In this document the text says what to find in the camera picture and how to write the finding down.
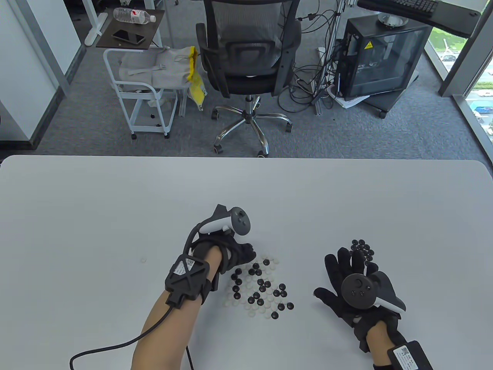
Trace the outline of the person's right hand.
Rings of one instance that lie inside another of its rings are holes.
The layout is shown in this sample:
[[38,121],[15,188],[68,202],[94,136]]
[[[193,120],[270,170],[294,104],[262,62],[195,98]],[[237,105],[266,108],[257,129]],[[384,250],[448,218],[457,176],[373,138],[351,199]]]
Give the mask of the person's right hand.
[[367,338],[369,331],[380,321],[387,325],[391,347],[404,344],[406,340],[398,331],[398,322],[401,319],[399,313],[381,306],[357,309],[343,298],[342,285],[345,278],[352,274],[362,274],[368,278],[379,271],[377,264],[369,262],[365,265],[365,257],[361,251],[354,251],[351,254],[346,248],[340,248],[337,255],[326,255],[324,262],[335,292],[318,287],[314,290],[314,296],[330,307],[337,317],[354,330],[354,335],[360,342],[360,349],[365,353],[369,352]]

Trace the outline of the person's left hand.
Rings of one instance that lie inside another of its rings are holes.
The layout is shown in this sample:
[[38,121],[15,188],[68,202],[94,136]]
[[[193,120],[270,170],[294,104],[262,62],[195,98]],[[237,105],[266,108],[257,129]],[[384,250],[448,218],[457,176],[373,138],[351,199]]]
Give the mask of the person's left hand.
[[224,274],[236,266],[247,264],[257,257],[250,243],[240,244],[234,238],[232,231],[217,231],[210,234],[198,234],[195,241],[187,240],[184,253],[201,260],[206,260],[213,249],[219,252],[216,274]]

